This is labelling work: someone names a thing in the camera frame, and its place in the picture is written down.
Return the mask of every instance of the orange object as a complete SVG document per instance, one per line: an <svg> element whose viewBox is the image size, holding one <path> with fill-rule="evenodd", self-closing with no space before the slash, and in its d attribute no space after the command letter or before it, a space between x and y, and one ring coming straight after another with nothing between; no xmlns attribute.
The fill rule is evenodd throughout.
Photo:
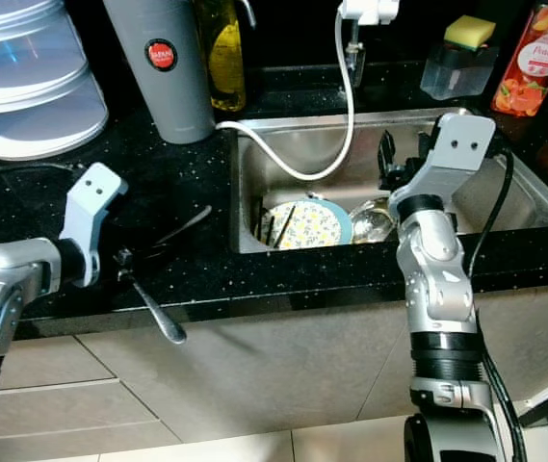
<svg viewBox="0 0 548 462"><path fill-rule="evenodd" d="M491 107L514 116L534 116L547 91L548 1L540 1L529 17Z"/></svg>

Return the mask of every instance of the white hose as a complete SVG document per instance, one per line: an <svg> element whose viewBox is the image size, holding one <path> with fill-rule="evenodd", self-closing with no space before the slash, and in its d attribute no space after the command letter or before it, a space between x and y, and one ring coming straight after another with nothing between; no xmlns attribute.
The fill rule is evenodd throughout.
<svg viewBox="0 0 548 462"><path fill-rule="evenodd" d="M340 14L339 10L337 12L337 15L335 16L335 51L338 57L338 64L340 65L340 71L342 72L342 82L344 84L344 91L347 95L347 105L349 113L347 134L344 138L344 144L342 145L342 149L340 150L340 153L338 154L338 157L336 157L335 161L333 161L333 163L326 169L319 171L318 173L301 173L300 171L296 171L295 169L286 165L284 161L282 161L282 159L280 159L277 154L275 154L274 150L271 149L256 132L254 132L254 130L239 122L220 122L216 125L216 128L218 130L221 130L222 128L233 128L248 135L261 147L261 149L263 149L263 151L265 151L268 156L272 158L272 160L276 164L278 164L280 168L282 168L289 175L297 178L298 180L316 181L325 178L335 169L337 169L347 157L347 154L349 153L349 149L351 147L352 128L354 126L354 103L352 101L351 78L349 77L349 70L347 69L347 65L344 59L344 50L342 48L342 15Z"/></svg>

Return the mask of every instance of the stacked containers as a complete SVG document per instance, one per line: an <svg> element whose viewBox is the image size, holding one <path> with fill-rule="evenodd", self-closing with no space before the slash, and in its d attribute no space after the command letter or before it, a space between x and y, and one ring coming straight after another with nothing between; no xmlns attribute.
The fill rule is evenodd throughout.
<svg viewBox="0 0 548 462"><path fill-rule="evenodd" d="M66 152L107 117L63 2L0 0L0 159Z"/></svg>

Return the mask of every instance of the tile floor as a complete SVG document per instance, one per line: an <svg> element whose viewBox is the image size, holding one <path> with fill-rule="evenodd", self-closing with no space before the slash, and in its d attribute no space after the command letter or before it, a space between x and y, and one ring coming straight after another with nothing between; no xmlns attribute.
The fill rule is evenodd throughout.
<svg viewBox="0 0 548 462"><path fill-rule="evenodd" d="M40 462L403 462L404 419L342 423ZM529 462L548 460L548 427L525 430L525 437Z"/></svg>

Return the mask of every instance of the red logo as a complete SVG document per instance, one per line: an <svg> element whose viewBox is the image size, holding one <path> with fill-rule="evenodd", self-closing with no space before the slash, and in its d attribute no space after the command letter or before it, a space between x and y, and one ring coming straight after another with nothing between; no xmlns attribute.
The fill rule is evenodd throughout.
<svg viewBox="0 0 548 462"><path fill-rule="evenodd" d="M159 38L147 44L145 56L151 65L162 71L173 69L177 63L177 54L173 45Z"/></svg>

